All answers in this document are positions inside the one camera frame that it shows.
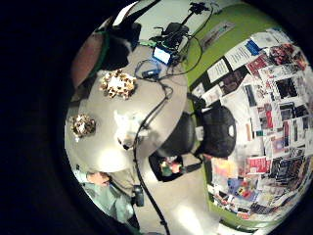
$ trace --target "cable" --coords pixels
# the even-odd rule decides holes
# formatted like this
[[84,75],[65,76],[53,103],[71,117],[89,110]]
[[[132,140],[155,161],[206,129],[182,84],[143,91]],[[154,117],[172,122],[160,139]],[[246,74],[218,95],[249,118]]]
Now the cable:
[[141,122],[138,130],[137,130],[137,133],[136,133],[136,136],[135,136],[135,139],[134,139],[134,144],[133,144],[133,156],[134,156],[134,163],[135,163],[135,167],[136,167],[136,171],[137,171],[137,175],[138,175],[138,179],[140,181],[140,184],[141,186],[143,187],[144,191],[146,192],[149,200],[151,201],[151,203],[153,204],[155,210],[156,210],[156,213],[158,215],[158,217],[160,218],[160,224],[164,226],[164,229],[166,231],[166,235],[170,235],[170,232],[169,232],[169,229],[168,229],[168,226],[167,226],[167,222],[162,214],[162,212],[160,211],[158,205],[157,205],[157,202],[155,201],[155,199],[153,198],[153,196],[151,195],[151,193],[149,192],[149,189],[147,188],[146,184],[145,184],[145,181],[141,175],[141,172],[140,172],[140,169],[139,169],[139,166],[138,166],[138,160],[137,160],[137,144],[138,144],[138,141],[139,141],[139,132],[141,131],[141,129],[146,125],[147,123],[147,120],[152,116],[152,114],[155,113],[155,111],[157,111],[163,104],[165,104],[165,102],[171,98],[172,96],[172,93],[173,93],[173,88],[171,88],[170,86],[168,85],[165,85],[163,83],[161,83],[160,81],[157,81],[157,83],[161,86],[163,92],[164,92],[164,98],[146,115],[146,117],[144,118],[144,120]]
[[210,6],[210,8],[211,8],[211,9],[210,9],[210,12],[209,12],[209,15],[208,15],[207,19],[205,20],[204,24],[194,32],[194,35],[196,35],[198,32],[200,32],[201,30],[203,30],[203,28],[204,28],[204,27],[206,26],[206,24],[208,23],[209,19],[211,18],[212,14],[213,14],[213,10],[214,10],[212,5],[219,7],[219,5],[218,5],[217,3],[212,3],[212,2],[211,2],[211,3],[209,4],[209,6]]
[[170,76],[173,76],[173,75],[182,75],[182,74],[186,74],[186,73],[188,73],[188,72],[194,70],[195,67],[199,64],[199,62],[200,62],[200,60],[201,60],[201,58],[202,58],[202,55],[203,55],[203,49],[202,49],[202,47],[201,47],[201,44],[200,44],[199,40],[198,40],[195,36],[192,36],[190,39],[192,39],[192,38],[195,38],[195,39],[197,40],[198,45],[199,45],[199,48],[200,48],[200,50],[201,50],[201,51],[200,51],[200,56],[198,57],[196,63],[195,63],[190,69],[188,69],[188,70],[186,70],[186,71],[183,71],[183,72],[179,72],[179,73],[167,73],[168,70],[166,70],[166,75],[160,77],[159,80],[163,80],[163,79],[169,78]]
[[158,71],[160,71],[160,66],[158,64],[157,61],[155,60],[152,60],[152,59],[147,59],[147,60],[144,60],[144,61],[141,61],[141,62],[138,62],[136,68],[135,68],[135,72],[134,72],[134,75],[138,78],[138,79],[143,79],[143,80],[147,80],[147,81],[150,81],[150,82],[156,82],[157,80],[155,78],[144,78],[142,77],[141,75],[138,74],[138,70],[141,68],[141,66],[146,63],[146,62],[150,62],[150,63],[153,63],[154,65],[156,65],[156,69]]
[[180,73],[167,73],[168,70],[166,70],[166,75],[163,76],[163,77],[160,77],[159,79],[166,79],[166,78],[168,78],[168,77],[171,76],[171,75],[182,75],[182,74],[186,74],[186,73],[192,71],[192,70],[199,64],[199,62],[200,62],[200,60],[201,60],[201,57],[202,57],[202,54],[203,54],[203,49],[202,49],[202,47],[201,47],[200,41],[196,38],[196,34],[199,33],[201,30],[203,30],[203,28],[206,26],[206,24],[208,23],[209,19],[211,18],[212,14],[213,14],[213,10],[214,10],[214,9],[213,9],[213,5],[219,7],[219,5],[216,4],[216,3],[210,3],[209,5],[210,5],[210,12],[209,12],[209,15],[208,15],[207,19],[205,20],[204,24],[194,32],[194,34],[189,38],[189,40],[188,40],[187,43],[186,43],[186,45],[187,45],[186,48],[187,48],[187,50],[188,50],[189,47],[190,47],[190,42],[191,42],[191,40],[192,40],[193,38],[195,38],[195,39],[197,40],[197,42],[198,42],[198,44],[199,44],[199,46],[200,46],[200,49],[201,49],[201,54],[200,54],[200,56],[199,56],[197,62],[196,62],[189,70],[184,71],[184,72],[180,72]]

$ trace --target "white wall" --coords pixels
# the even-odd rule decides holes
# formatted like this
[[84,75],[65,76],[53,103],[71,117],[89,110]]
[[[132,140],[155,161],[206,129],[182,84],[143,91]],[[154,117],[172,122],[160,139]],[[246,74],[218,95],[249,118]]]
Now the white wall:
[[[138,2],[131,13],[147,6],[152,0],[143,0]],[[150,11],[137,20],[142,25],[140,39],[149,39],[160,34],[160,29],[154,29],[154,26],[162,26],[166,29],[171,22],[181,23],[189,14],[191,2],[205,2],[209,6],[210,2],[216,2],[221,8],[241,3],[240,0],[162,0],[153,6]],[[186,26],[192,34],[208,17],[209,12],[202,12],[201,15],[193,15],[190,17]]]

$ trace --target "green wall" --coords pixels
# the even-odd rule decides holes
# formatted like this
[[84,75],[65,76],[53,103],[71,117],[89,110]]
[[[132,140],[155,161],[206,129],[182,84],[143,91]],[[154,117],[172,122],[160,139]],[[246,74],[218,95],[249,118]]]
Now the green wall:
[[[224,8],[219,15],[213,15],[202,31],[197,33],[196,38],[201,40],[207,32],[222,21],[235,24],[235,27],[222,35],[206,51],[203,52],[200,63],[194,70],[188,72],[188,84],[192,84],[214,62],[221,58],[227,51],[238,43],[248,39],[253,33],[264,31],[273,26],[279,26],[274,20],[248,4],[238,4]],[[191,68],[200,55],[199,44],[192,40],[184,63],[186,70]]]

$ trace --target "wall of posters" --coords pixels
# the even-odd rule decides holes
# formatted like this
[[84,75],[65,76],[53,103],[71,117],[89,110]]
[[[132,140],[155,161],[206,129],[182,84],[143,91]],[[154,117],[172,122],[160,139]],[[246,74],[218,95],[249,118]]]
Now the wall of posters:
[[191,86],[204,90],[199,97],[209,106],[229,108],[237,122],[234,152],[211,159],[213,203],[243,220],[281,219],[313,178],[313,72],[279,28],[255,33],[208,71],[219,64],[218,75],[206,72]]

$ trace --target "chair backrest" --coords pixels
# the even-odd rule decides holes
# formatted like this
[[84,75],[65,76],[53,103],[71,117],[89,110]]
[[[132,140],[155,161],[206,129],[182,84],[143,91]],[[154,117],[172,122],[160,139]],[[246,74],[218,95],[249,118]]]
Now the chair backrest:
[[224,106],[214,106],[205,112],[196,112],[204,137],[195,155],[209,154],[217,158],[227,158],[235,149],[236,126],[231,112]]
[[194,121],[189,114],[183,113],[173,132],[156,152],[161,157],[187,154],[192,151],[195,139]]

